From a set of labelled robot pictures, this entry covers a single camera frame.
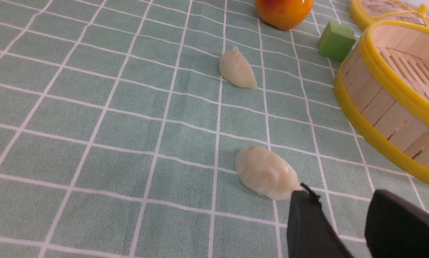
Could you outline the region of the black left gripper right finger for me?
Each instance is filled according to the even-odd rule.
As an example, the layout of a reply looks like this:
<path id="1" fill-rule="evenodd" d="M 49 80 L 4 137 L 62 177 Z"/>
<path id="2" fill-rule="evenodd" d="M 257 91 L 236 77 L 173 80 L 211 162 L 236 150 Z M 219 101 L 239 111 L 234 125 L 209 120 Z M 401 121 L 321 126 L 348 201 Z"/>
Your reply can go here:
<path id="1" fill-rule="evenodd" d="M 429 258 L 429 213 L 377 189 L 368 207 L 364 236 L 373 258 Z"/>

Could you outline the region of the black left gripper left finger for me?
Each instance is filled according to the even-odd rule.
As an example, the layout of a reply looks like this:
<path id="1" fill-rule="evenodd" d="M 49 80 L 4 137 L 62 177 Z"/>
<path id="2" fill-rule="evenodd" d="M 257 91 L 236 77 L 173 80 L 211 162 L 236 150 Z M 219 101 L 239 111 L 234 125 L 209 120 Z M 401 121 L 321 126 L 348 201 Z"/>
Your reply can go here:
<path id="1" fill-rule="evenodd" d="M 287 223 L 290 258 L 352 258 L 322 210 L 320 196 L 304 183 L 293 191 Z"/>

